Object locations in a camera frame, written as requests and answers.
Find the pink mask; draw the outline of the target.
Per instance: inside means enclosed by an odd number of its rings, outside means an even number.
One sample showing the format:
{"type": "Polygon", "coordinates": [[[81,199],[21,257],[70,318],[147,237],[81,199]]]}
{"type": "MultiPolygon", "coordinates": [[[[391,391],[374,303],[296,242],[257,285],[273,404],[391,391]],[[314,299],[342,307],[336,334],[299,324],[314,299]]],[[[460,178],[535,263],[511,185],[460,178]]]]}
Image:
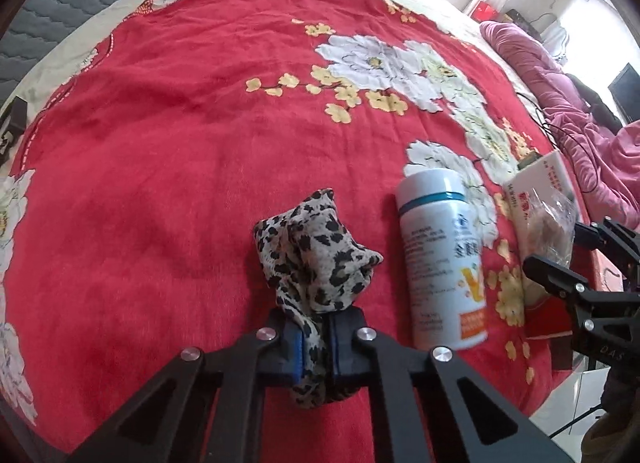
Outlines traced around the pink mask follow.
{"type": "Polygon", "coordinates": [[[530,255],[539,255],[565,268],[570,267],[573,256],[575,225],[579,216],[572,196],[558,189],[541,197],[532,188],[528,191],[529,210],[525,218],[525,235],[521,240],[521,261],[530,255]]]}

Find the leopard print scrunchie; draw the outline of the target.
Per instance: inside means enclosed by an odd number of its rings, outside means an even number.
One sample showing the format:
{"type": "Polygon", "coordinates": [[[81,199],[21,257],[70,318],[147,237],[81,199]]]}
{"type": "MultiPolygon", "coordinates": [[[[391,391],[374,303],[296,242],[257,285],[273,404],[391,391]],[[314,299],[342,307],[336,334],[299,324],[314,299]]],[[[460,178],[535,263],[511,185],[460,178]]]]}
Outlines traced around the leopard print scrunchie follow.
{"type": "Polygon", "coordinates": [[[302,408],[317,408],[334,400],[326,391],[329,342],[322,319],[354,305],[383,256],[358,243],[343,225],[331,188],[259,220],[253,238],[277,305],[303,332],[302,378],[292,398],[302,408]]]}

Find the pink fleece blanket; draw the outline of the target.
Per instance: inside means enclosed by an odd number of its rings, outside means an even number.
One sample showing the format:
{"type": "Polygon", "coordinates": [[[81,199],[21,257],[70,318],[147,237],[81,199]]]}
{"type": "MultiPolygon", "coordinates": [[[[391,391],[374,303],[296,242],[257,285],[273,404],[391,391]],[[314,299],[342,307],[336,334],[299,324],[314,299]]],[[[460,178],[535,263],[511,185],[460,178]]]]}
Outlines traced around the pink fleece blanket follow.
{"type": "Polygon", "coordinates": [[[572,80],[540,43],[512,23],[485,21],[480,34],[538,101],[573,165],[592,220],[639,229],[639,124],[612,133],[588,111],[572,80]]]}

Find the red white cardboard box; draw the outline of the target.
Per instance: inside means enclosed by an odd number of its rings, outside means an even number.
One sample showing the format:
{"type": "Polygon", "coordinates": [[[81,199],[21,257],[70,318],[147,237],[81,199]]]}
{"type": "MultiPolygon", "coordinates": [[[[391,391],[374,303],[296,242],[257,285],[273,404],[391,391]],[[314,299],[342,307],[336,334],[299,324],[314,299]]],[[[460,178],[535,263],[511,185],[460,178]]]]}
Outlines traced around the red white cardboard box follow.
{"type": "Polygon", "coordinates": [[[503,185],[518,258],[540,255],[567,268],[580,218],[576,194],[558,151],[527,157],[503,185]]]}

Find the white supplement bottle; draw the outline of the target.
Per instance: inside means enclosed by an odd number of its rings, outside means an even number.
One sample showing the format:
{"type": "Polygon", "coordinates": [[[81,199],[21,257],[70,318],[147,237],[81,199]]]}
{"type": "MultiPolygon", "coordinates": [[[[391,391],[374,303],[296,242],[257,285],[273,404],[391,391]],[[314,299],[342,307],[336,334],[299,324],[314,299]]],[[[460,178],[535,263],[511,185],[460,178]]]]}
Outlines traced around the white supplement bottle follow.
{"type": "Polygon", "coordinates": [[[408,175],[396,203],[416,348],[464,350],[487,339],[482,242],[461,176],[446,168],[408,175]]]}

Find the dark monitor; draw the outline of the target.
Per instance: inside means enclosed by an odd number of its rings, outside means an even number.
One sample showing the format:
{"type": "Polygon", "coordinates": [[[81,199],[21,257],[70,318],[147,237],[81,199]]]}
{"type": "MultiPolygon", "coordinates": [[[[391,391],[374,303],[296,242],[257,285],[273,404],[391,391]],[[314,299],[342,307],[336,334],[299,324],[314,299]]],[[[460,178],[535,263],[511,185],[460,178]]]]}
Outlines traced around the dark monitor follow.
{"type": "Polygon", "coordinates": [[[623,70],[608,85],[615,105],[627,124],[640,119],[640,76],[631,64],[626,64],[623,70]]]}

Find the red floral blanket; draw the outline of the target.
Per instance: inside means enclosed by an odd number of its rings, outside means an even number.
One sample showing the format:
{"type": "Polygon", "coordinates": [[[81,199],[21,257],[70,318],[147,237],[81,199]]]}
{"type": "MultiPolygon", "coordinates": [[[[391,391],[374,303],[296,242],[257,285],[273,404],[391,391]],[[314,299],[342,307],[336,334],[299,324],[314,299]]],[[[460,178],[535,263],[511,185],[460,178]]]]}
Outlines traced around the red floral blanket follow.
{"type": "Polygon", "coordinates": [[[548,152],[503,70],[391,0],[149,0],[58,82],[1,185],[1,395],[75,449],[178,351],[276,304],[253,229],[334,192],[382,255],[359,303],[411,339],[394,198],[460,168],[477,206],[488,340],[465,354],[524,413],[563,379],[527,339],[501,184],[548,152]]]}

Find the small red box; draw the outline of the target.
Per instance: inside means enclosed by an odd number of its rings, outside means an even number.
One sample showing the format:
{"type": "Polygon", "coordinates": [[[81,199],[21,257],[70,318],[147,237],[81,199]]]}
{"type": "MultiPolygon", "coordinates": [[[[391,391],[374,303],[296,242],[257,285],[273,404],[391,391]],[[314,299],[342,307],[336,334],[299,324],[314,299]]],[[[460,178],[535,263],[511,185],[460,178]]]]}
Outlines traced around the small red box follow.
{"type": "Polygon", "coordinates": [[[479,1],[471,12],[471,18],[476,22],[494,20],[497,16],[498,10],[484,1],[479,1]]]}

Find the black plastic clip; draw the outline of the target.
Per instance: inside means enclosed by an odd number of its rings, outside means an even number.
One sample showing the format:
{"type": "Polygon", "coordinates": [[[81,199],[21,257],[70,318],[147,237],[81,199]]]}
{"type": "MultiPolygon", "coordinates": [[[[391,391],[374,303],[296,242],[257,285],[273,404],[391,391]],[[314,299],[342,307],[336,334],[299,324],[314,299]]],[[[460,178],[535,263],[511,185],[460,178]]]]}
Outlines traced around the black plastic clip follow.
{"type": "Polygon", "coordinates": [[[28,103],[21,97],[14,97],[1,114],[1,164],[9,161],[10,150],[17,144],[27,126],[28,103]]]}

